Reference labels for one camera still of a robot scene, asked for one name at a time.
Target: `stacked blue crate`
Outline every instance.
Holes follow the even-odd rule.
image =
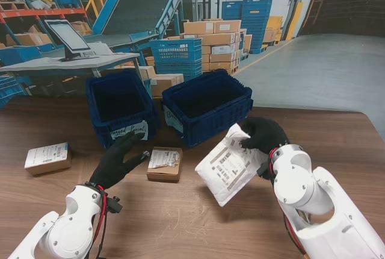
[[[151,40],[156,72],[182,73],[185,81],[202,75],[202,39]]]
[[[243,1],[224,1],[222,2],[223,20],[241,20]]]
[[[241,28],[252,34],[250,53],[261,53],[263,37],[269,20],[273,0],[243,0]]]

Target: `stacked cardboard box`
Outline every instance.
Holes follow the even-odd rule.
[[[231,74],[238,69],[240,20],[185,22],[184,29],[181,38],[202,39],[202,71],[225,69]]]

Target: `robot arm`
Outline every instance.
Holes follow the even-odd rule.
[[[336,179],[298,145],[284,145],[272,156],[274,192],[293,231],[311,259],[384,259],[385,245]],[[298,210],[328,221],[312,225]]]
[[[66,197],[63,215],[50,212],[42,217],[8,259],[35,259],[41,248],[56,258],[84,258],[93,238],[92,218],[100,213],[102,195],[96,189],[78,185]]]

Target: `wooden table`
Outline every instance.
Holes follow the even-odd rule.
[[[328,169],[385,239],[385,145],[367,116],[284,108],[254,108],[250,115],[280,123],[291,142],[310,154],[313,168]],[[286,234],[268,181],[255,177],[221,208],[194,172],[224,134],[183,148],[177,184],[148,181],[143,163],[109,189],[123,210],[108,216],[103,257],[302,258]],[[61,142],[73,151],[70,169],[36,177],[23,169],[29,149]],[[173,129],[163,127],[130,155],[153,146],[183,144]],[[16,97],[1,110],[0,257],[7,258],[44,214],[61,214],[66,195],[89,179],[102,156],[85,99]]]

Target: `handwritten label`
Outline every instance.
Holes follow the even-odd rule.
[[[135,134],[144,133],[144,137],[141,140],[147,140],[149,136],[149,125],[145,120],[143,120],[142,122],[136,123],[135,125],[129,125],[124,128],[111,131],[110,135],[112,139],[115,140],[116,138],[121,137],[127,133],[130,133],[131,131],[133,131]]]
[[[164,107],[164,118],[166,120],[166,124],[172,126],[177,131],[183,133],[183,125],[179,121],[179,119],[173,114],[171,110],[168,109],[165,105]]]

